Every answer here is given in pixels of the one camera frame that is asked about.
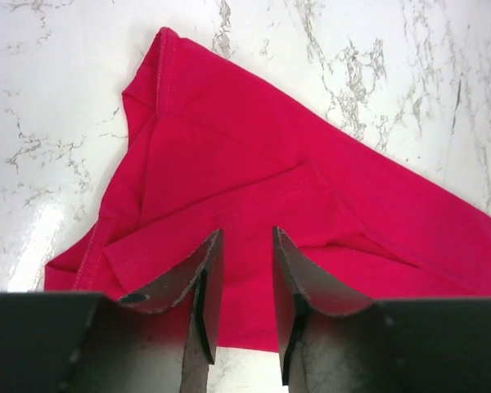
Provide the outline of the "magenta t shirt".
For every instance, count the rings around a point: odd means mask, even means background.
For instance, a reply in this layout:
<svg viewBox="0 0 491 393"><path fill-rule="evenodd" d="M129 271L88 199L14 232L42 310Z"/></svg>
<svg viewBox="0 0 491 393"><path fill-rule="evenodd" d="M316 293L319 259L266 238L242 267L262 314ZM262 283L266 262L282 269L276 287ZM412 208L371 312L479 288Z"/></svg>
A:
<svg viewBox="0 0 491 393"><path fill-rule="evenodd" d="M272 230L373 298L491 296L491 218L162 28L124 90L128 150L48 291L118 299L224 232L218 343L277 351Z"/></svg>

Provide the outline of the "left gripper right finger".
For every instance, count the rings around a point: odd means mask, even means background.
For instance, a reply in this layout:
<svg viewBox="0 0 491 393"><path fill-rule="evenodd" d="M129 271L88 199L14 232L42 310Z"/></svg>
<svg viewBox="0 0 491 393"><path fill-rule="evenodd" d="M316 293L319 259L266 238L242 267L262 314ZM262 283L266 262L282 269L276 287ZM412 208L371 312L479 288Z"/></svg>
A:
<svg viewBox="0 0 491 393"><path fill-rule="evenodd" d="M343 318L373 300L309 259L278 226L273 227L273 296L282 384L289 385L291 357L312 314Z"/></svg>

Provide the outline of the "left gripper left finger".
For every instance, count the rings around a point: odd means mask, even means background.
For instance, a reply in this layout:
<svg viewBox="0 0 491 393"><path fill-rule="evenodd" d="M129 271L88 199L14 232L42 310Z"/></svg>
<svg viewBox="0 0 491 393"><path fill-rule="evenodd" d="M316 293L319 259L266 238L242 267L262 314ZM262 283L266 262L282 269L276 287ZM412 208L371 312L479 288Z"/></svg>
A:
<svg viewBox="0 0 491 393"><path fill-rule="evenodd" d="M185 260L120 298L139 330L129 391L206 391L223 298L223 240L223 230L213 231Z"/></svg>

